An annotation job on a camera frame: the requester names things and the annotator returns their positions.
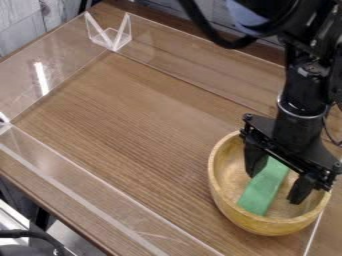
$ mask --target wooden table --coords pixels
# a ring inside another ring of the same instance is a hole
[[[120,11],[104,3],[92,12],[108,23]],[[281,66],[237,52],[221,56],[219,61],[223,59],[237,68],[225,70],[227,90],[213,93],[206,87],[210,85],[201,88],[106,52],[15,124],[223,255],[302,255],[311,228],[279,238],[253,235],[225,218],[210,196],[210,151],[218,140],[241,128],[246,112],[274,115],[283,84]],[[227,100],[235,89],[239,97]],[[337,118],[333,123],[338,129]],[[3,153],[0,161],[3,175],[108,254],[150,255],[139,246],[132,245],[131,251],[120,248],[131,242],[82,200],[51,186]],[[58,166],[51,172],[80,184],[79,191],[107,213],[118,210],[111,194],[103,198],[94,191],[95,176],[76,180]],[[341,188],[339,183],[311,255],[339,252],[342,222],[335,216],[342,214]]]

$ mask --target green block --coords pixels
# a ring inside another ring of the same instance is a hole
[[[265,216],[287,174],[289,167],[269,157],[267,165],[251,179],[238,205],[249,212]]]

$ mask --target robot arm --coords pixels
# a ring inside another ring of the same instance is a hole
[[[194,0],[179,0],[207,37],[242,48],[277,35],[286,48],[286,84],[278,116],[245,115],[246,171],[254,177],[273,156],[299,174],[289,200],[299,204],[313,189],[329,191],[342,165],[326,150],[321,133],[333,104],[342,102],[342,2],[339,0],[227,0],[245,37],[221,38]]]

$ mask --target bowl rim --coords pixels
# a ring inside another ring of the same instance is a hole
[[[231,140],[233,138],[239,136],[239,131],[235,131],[233,133],[230,133],[229,135],[226,135],[219,142],[217,143],[217,145],[214,146],[211,153],[210,153],[210,157],[209,157],[209,180],[210,180],[210,185],[211,188],[214,188],[215,190],[215,194],[217,196],[219,196],[225,203],[230,206],[230,208],[233,208],[235,211],[238,211],[242,215],[245,215],[247,218],[251,218],[259,222],[265,222],[265,223],[274,223],[274,224],[281,224],[281,223],[299,223],[303,222],[307,219],[315,218],[319,213],[322,212],[322,210],[325,209],[330,196],[331,196],[331,192],[326,192],[325,191],[325,195],[322,197],[322,200],[319,201],[317,207],[309,211],[307,213],[305,213],[301,216],[293,217],[293,218],[270,218],[270,217],[265,217],[265,216],[259,216],[251,212],[249,212],[247,210],[245,210],[241,206],[238,206],[238,204],[233,203],[233,201],[227,198],[227,196],[225,196],[223,193],[221,193],[221,186],[219,183],[217,181],[215,178],[215,170],[214,170],[214,162],[215,162],[215,157],[217,157],[217,153],[219,151],[219,149],[222,148],[222,146],[227,143],[229,140]]]

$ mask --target wooden bowl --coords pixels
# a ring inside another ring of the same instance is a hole
[[[330,193],[314,190],[301,205],[286,199],[298,175],[290,172],[266,216],[247,212],[237,205],[250,182],[245,171],[243,141],[239,132],[227,135],[213,149],[209,181],[214,201],[226,217],[245,230],[265,236],[281,236],[303,229],[325,209]]]

